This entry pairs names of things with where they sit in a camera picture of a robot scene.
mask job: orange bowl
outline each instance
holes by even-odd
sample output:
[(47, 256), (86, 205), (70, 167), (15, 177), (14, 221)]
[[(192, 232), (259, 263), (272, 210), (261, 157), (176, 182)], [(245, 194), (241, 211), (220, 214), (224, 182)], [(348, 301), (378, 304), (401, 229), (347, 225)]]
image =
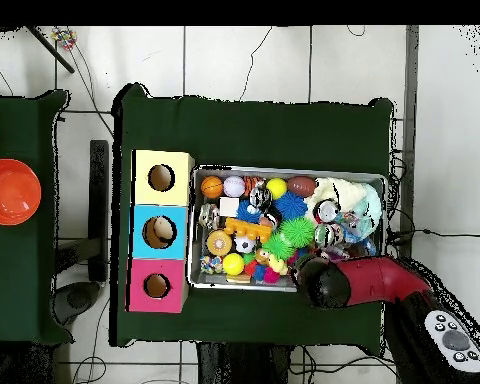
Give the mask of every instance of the orange bowl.
[(41, 184), (27, 165), (0, 159), (0, 225), (18, 225), (36, 212)]

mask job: green tablecloth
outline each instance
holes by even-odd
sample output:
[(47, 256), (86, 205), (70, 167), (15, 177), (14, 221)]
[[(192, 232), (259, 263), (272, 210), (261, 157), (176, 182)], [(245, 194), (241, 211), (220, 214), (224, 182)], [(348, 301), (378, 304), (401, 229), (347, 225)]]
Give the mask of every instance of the green tablecloth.
[(37, 98), (0, 97), (0, 158), (32, 168), (41, 183), (39, 209), (27, 222), (0, 225), (0, 341), (56, 344), (71, 340), (52, 318), (55, 117), (68, 93)]
[[(182, 151), (197, 164), (387, 176), (392, 104), (274, 104), (147, 98), (127, 85), (114, 101), (110, 340), (350, 344), (379, 352), (381, 304), (317, 310), (298, 293), (193, 289), (181, 314), (125, 312), (132, 149)], [(114, 257), (119, 254), (119, 262)]]

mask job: round hole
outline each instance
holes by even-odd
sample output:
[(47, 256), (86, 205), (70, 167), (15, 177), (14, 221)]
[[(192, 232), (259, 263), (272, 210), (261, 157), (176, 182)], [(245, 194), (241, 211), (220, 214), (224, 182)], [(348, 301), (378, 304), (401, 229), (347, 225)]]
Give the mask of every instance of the round hole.
[(142, 237), (153, 249), (167, 249), (176, 240), (176, 224), (166, 216), (155, 216), (144, 224)]
[(161, 299), (167, 296), (171, 286), (169, 280), (162, 274), (151, 274), (144, 280), (144, 291), (149, 297)]
[(148, 183), (156, 191), (170, 190), (174, 186), (174, 179), (174, 171), (167, 165), (155, 165), (148, 173)]

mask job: yellow ball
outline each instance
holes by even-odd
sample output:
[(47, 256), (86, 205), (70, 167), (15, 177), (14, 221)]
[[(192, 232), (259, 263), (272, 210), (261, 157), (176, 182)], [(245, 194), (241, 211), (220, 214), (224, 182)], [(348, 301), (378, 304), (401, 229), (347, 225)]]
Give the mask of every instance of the yellow ball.
[(244, 270), (244, 260), (238, 253), (230, 253), (222, 261), (222, 268), (228, 275), (238, 275)]
[(272, 193), (272, 198), (277, 200), (286, 193), (286, 181), (281, 178), (272, 178), (267, 183), (267, 188)]

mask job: green spiky ball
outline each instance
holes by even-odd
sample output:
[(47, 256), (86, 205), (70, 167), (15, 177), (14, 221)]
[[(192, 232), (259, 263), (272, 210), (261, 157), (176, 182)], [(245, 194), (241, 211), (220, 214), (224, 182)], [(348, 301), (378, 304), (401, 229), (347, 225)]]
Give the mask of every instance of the green spiky ball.
[(245, 253), (244, 254), (244, 264), (248, 265), (254, 258), (256, 257), (256, 253)]
[(305, 247), (313, 241), (315, 236), (313, 223), (302, 216), (283, 221), (280, 231), (293, 247)]
[(295, 248), (282, 237), (281, 233), (272, 234), (262, 247), (277, 259), (287, 260), (295, 253)]

